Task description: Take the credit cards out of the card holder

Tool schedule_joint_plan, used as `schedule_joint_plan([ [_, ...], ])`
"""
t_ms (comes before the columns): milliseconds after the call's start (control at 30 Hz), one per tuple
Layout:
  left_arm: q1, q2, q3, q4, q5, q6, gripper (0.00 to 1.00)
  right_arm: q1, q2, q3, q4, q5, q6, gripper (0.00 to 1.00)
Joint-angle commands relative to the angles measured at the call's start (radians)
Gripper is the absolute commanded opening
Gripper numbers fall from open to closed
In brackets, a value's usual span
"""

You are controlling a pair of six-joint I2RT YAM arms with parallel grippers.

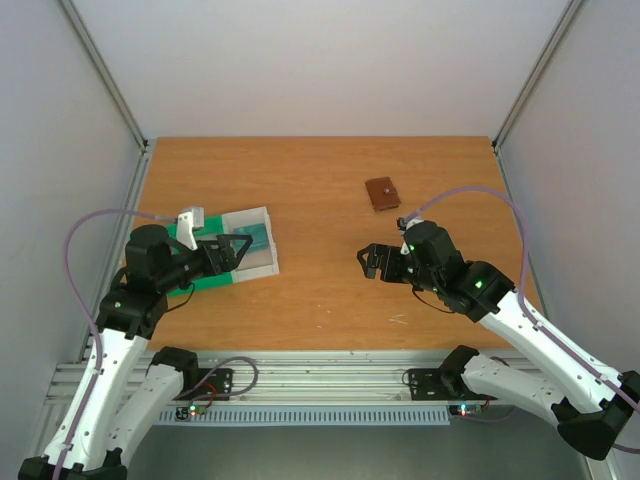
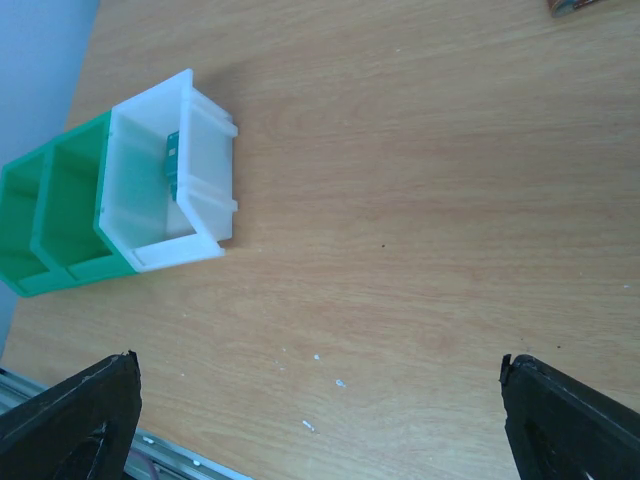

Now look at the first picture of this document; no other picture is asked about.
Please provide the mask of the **brown leather card holder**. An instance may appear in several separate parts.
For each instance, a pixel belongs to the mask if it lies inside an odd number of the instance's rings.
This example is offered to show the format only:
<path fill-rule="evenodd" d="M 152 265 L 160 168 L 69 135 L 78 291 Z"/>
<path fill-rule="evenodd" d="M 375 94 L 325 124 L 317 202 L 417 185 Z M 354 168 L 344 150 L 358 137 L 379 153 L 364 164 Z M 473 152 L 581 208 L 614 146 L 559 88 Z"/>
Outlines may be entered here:
<path fill-rule="evenodd" d="M 390 177 L 378 177 L 365 181 L 365 188 L 376 212 L 398 208 L 401 204 L 398 191 Z"/>

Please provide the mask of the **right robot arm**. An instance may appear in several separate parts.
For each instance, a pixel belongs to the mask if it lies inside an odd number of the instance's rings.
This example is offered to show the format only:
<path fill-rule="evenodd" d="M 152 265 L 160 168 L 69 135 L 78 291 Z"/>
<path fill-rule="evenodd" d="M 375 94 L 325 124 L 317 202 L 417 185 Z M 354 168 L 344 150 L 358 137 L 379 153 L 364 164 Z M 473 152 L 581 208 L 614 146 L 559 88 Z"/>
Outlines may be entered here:
<path fill-rule="evenodd" d="M 444 390 L 498 398 L 556 428 L 582 455 L 601 461 L 639 410 L 639 374 L 597 360 L 531 307 L 514 282 L 485 261 L 467 261 L 431 221 L 401 227 L 400 246 L 370 244 L 356 258 L 369 279 L 429 291 L 453 313 L 506 340 L 541 372 L 535 377 L 478 350 L 456 347 L 440 366 Z"/>

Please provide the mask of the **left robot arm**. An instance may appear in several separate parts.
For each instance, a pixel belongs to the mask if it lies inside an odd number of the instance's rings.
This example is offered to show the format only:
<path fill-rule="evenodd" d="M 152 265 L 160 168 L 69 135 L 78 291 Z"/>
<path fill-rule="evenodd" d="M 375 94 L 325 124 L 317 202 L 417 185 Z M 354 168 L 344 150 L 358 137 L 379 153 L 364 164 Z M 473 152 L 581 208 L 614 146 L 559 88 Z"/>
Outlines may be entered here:
<path fill-rule="evenodd" d="M 196 353 L 164 347 L 143 383 L 124 396 L 129 377 L 159 320 L 170 292 L 199 278 L 235 270 L 252 244 L 248 235 L 179 239 L 161 225 L 135 229 L 126 264 L 102 299 L 92 328 L 94 345 L 64 420 L 44 452 L 23 461 L 21 479 L 124 479 L 137 447 L 166 405 L 195 395 L 204 381 Z"/>

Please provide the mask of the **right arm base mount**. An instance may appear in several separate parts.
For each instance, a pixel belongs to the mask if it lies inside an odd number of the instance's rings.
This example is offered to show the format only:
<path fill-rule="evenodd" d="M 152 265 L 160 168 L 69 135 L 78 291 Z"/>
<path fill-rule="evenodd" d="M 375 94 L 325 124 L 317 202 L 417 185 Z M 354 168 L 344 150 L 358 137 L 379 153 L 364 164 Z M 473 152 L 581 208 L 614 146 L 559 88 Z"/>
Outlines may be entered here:
<path fill-rule="evenodd" d="M 451 399 L 451 395 L 445 387 L 438 369 L 408 369 L 402 376 L 402 382 L 409 389 L 412 401 L 445 401 Z"/>

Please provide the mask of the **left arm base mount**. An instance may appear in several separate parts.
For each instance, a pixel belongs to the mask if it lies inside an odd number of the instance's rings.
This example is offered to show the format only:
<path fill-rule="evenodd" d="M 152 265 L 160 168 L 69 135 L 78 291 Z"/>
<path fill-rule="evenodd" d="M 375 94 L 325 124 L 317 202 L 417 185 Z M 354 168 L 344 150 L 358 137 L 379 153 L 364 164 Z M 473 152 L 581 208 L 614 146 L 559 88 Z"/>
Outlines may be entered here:
<path fill-rule="evenodd" d="M 180 401 L 227 401 L 234 386 L 234 371 L 231 368 L 217 369 L 205 382 L 190 393 L 181 393 L 176 399 Z"/>

